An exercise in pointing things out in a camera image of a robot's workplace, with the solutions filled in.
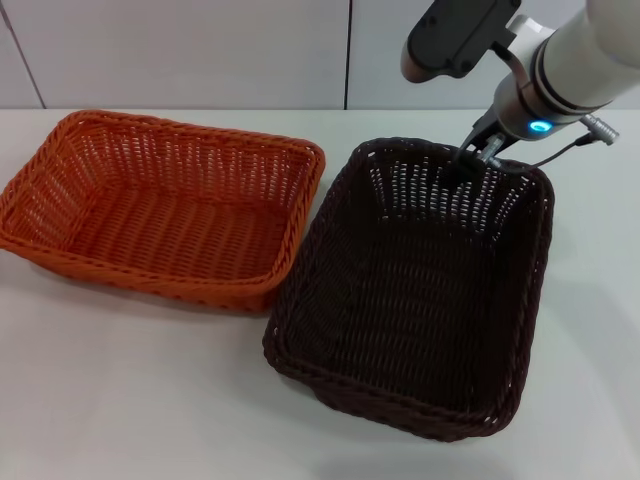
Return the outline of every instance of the wicker basket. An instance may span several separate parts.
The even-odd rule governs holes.
[[[329,407],[441,441],[491,435],[518,408],[553,214],[541,171],[446,188],[451,152],[398,138],[354,152],[263,341]]]
[[[0,246],[75,279],[264,310],[323,169],[303,140],[77,112],[4,190]]]

